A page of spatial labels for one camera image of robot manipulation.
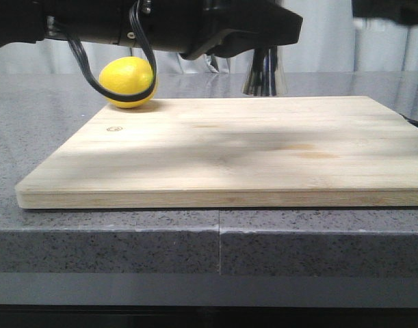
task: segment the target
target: robotic arm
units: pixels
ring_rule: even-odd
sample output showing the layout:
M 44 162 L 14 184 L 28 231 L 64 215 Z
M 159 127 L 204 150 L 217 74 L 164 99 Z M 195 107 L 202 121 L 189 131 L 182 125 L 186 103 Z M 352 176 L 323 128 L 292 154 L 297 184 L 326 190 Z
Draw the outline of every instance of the robotic arm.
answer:
M 135 3 L 145 47 L 129 15 Z M 418 0 L 352 0 L 352 5 L 357 17 L 418 24 Z M 274 71 L 265 70 L 277 67 L 275 47 L 296 43 L 301 25 L 302 18 L 276 0 L 0 0 L 0 47 L 73 35 L 78 41 L 173 51 L 185 59 L 256 49 L 252 83 L 267 84 L 254 93 L 260 96 L 273 95 Z M 78 45 L 74 53 L 83 50 Z

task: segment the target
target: cutting board edge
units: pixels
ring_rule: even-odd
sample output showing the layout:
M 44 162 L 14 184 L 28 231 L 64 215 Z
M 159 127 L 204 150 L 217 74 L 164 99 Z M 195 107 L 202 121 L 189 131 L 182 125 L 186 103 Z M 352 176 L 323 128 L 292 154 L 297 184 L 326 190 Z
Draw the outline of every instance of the cutting board edge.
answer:
M 17 193 L 24 209 L 88 208 L 252 208 L 252 207 L 407 207 L 418 206 L 418 190 L 394 191 L 170 191 L 135 193 Z

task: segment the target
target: wood grain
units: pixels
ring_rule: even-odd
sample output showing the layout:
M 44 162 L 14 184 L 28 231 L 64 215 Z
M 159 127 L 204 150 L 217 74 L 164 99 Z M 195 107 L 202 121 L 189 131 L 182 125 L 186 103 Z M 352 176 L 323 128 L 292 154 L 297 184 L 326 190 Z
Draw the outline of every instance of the wood grain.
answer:
M 418 206 L 418 128 L 367 97 L 108 105 L 16 193 L 23 208 Z

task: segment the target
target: gray countertop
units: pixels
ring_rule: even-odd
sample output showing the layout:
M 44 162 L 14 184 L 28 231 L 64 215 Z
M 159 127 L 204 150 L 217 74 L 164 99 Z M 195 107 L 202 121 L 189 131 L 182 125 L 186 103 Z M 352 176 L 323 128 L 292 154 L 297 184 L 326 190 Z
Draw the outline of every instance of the gray countertop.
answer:
M 165 74 L 156 97 L 242 97 L 243 79 Z M 370 96 L 418 120 L 418 72 L 287 82 L 287 96 Z M 80 75 L 0 75 L 0 273 L 418 279 L 418 208 L 20 209 L 14 185 L 105 103 Z

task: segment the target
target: black wire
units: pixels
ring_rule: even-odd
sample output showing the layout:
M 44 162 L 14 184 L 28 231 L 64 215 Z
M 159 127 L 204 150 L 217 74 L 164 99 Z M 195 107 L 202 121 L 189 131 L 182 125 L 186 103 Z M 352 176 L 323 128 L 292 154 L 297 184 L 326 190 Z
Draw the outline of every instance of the black wire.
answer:
M 133 33 L 138 41 L 140 48 L 143 50 L 149 64 L 151 65 L 151 70 L 153 71 L 153 80 L 147 89 L 137 94 L 119 94 L 104 88 L 93 76 L 92 71 L 90 70 L 90 65 L 88 62 L 88 57 L 84 46 L 81 43 L 81 40 L 69 32 L 69 29 L 64 24 L 60 22 L 55 22 L 55 26 L 66 36 L 66 39 L 69 43 L 70 49 L 72 50 L 75 59 L 83 73 L 83 76 L 86 78 L 87 82 L 100 94 L 108 98 L 123 101 L 123 102 L 132 102 L 145 99 L 154 90 L 155 82 L 157 80 L 157 63 L 155 61 L 154 52 L 149 44 L 148 38 L 146 37 L 142 25 L 140 24 L 140 8 L 142 7 L 142 1 L 136 1 L 129 10 L 129 22 Z

